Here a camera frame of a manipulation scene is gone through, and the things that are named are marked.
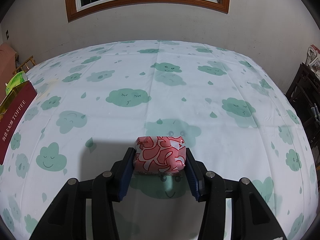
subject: wooden chair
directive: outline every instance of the wooden chair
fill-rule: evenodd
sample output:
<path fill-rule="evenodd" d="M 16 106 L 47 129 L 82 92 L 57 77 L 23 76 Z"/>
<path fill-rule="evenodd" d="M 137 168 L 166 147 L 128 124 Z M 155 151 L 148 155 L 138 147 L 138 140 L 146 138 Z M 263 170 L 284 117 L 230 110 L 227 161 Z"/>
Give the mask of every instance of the wooden chair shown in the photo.
<path fill-rule="evenodd" d="M 29 67 L 27 65 L 27 62 L 31 61 L 32 63 L 32 67 Z M 34 66 L 36 65 L 36 62 L 35 60 L 33 59 L 33 56 L 31 56 L 30 58 L 28 58 L 25 62 L 23 62 L 19 67 L 16 68 L 15 71 L 12 72 L 12 75 L 15 75 L 19 72 L 19 70 L 23 70 L 25 73 L 28 72 L 30 70 L 30 68 L 33 68 Z"/>

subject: silver bolt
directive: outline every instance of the silver bolt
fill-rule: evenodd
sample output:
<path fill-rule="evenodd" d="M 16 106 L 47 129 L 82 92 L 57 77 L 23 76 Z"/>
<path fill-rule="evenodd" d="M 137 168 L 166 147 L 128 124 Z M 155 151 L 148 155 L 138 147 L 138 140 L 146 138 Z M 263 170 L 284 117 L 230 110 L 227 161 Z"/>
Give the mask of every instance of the silver bolt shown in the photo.
<path fill-rule="evenodd" d="M 74 185 L 74 184 L 76 184 L 76 182 L 77 182 L 77 180 L 73 179 L 73 178 L 68 180 L 69 185 Z"/>
<path fill-rule="evenodd" d="M 213 171 L 207 171 L 205 175 L 209 178 L 213 178 L 216 174 Z"/>
<path fill-rule="evenodd" d="M 241 182 L 245 185 L 248 185 L 250 183 L 250 180 L 248 178 L 242 178 Z"/>
<path fill-rule="evenodd" d="M 111 171 L 105 171 L 104 173 L 102 173 L 102 176 L 105 178 L 109 178 L 112 176 L 112 172 Z"/>

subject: red and white package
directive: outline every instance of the red and white package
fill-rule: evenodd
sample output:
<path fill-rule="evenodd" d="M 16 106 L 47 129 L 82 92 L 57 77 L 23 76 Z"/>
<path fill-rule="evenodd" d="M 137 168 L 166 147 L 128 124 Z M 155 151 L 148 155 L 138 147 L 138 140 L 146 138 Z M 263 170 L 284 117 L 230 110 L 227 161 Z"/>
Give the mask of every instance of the red and white package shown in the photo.
<path fill-rule="evenodd" d="M 166 136 L 138 137 L 134 170 L 142 174 L 175 174 L 185 166 L 186 145 L 183 138 Z"/>

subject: cloud print tablecloth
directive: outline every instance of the cloud print tablecloth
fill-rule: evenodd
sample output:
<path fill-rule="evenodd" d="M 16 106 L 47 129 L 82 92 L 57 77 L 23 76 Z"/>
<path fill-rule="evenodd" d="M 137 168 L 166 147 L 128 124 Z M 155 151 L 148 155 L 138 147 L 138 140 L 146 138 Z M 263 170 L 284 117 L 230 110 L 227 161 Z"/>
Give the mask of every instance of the cloud print tablecloth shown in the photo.
<path fill-rule="evenodd" d="M 312 223 L 316 171 L 301 121 L 250 58 L 199 43 L 125 41 L 62 54 L 27 75 L 38 95 L 0 166 L 0 214 L 17 240 L 29 239 L 69 178 L 95 178 L 139 136 L 182 136 L 207 169 L 248 177 L 289 240 Z M 204 203 L 184 173 L 134 175 L 114 208 L 121 240 L 196 239 Z M 226 211 L 228 240 L 230 200 Z"/>

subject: wooden window frame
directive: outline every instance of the wooden window frame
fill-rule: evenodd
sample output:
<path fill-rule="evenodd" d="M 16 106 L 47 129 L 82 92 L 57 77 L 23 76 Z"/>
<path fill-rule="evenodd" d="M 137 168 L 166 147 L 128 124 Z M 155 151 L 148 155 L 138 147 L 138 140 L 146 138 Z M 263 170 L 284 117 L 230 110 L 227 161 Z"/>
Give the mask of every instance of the wooden window frame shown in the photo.
<path fill-rule="evenodd" d="M 76 0 L 66 0 L 66 11 L 68 22 L 71 22 L 75 19 L 81 18 L 88 14 L 95 13 L 97 11 L 129 5 L 129 4 L 142 4 L 142 3 L 178 3 L 178 4 L 188 4 L 194 6 L 205 7 L 220 11 L 223 13 L 229 12 L 229 3 L 230 0 L 219 0 L 218 2 L 212 2 L 208 0 L 111 0 L 104 3 L 100 3 L 80 11 L 77 11 Z"/>

